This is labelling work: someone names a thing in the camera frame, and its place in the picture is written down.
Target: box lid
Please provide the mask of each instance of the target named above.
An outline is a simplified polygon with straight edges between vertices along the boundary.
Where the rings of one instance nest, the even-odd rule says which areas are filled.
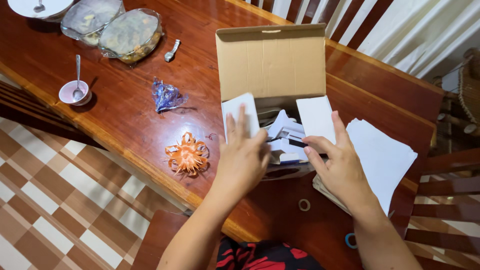
[[[325,24],[218,29],[216,52],[222,101],[326,93]]]

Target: small pink cup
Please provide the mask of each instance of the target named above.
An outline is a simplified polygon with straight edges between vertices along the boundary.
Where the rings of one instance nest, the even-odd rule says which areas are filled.
[[[80,81],[80,90],[84,93],[81,100],[73,101],[73,91],[77,89],[77,81],[71,81],[64,85],[59,92],[59,98],[63,103],[71,104],[74,106],[82,106],[87,104],[92,99],[92,92],[88,90],[88,85],[84,81]]]

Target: hand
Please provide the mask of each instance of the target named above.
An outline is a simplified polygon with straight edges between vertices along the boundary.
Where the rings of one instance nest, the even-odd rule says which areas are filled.
[[[238,123],[227,115],[227,137],[220,139],[220,161],[209,195],[221,197],[223,204],[235,206],[258,185],[270,160],[270,149],[264,144],[267,131],[260,129],[251,139],[245,129],[245,106],[240,107]]]
[[[352,212],[353,208],[370,204],[377,198],[368,185],[360,159],[338,111],[332,113],[332,121],[335,129],[335,145],[322,136],[308,136],[302,139],[304,143],[324,150],[329,160],[324,162],[311,146],[305,147],[304,151],[326,189]]]

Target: crumpled plastic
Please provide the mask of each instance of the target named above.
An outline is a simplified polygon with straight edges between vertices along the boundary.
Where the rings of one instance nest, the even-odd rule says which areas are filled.
[[[187,102],[188,94],[181,95],[173,85],[163,84],[163,80],[153,77],[152,99],[155,101],[155,111],[170,110]]]

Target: glossy table surface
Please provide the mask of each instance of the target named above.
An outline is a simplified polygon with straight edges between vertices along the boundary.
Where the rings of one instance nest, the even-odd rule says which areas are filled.
[[[159,12],[166,32],[157,48],[134,68],[62,35],[59,24],[15,14],[2,1],[0,71],[194,209],[211,186],[219,158],[218,138],[205,136],[223,133],[215,31],[289,22],[236,0],[129,0],[125,7]],[[182,44],[175,60],[166,63],[163,55],[177,38]],[[392,223],[403,237],[442,91],[333,41],[327,40],[325,52],[327,95],[343,121],[365,119],[419,154],[390,206],[396,210]],[[76,79],[75,54],[82,56],[81,79],[94,93],[82,107],[58,98],[62,85]],[[151,99],[154,76],[188,93],[188,102],[157,114]],[[164,147],[186,131],[210,150],[208,170],[195,178],[174,175],[165,162]],[[235,208],[223,232],[236,240],[290,242],[327,269],[361,269],[357,250],[344,243],[345,235],[353,232],[352,218],[312,188],[313,176],[260,183]],[[300,199],[310,201],[309,211],[299,210]]]

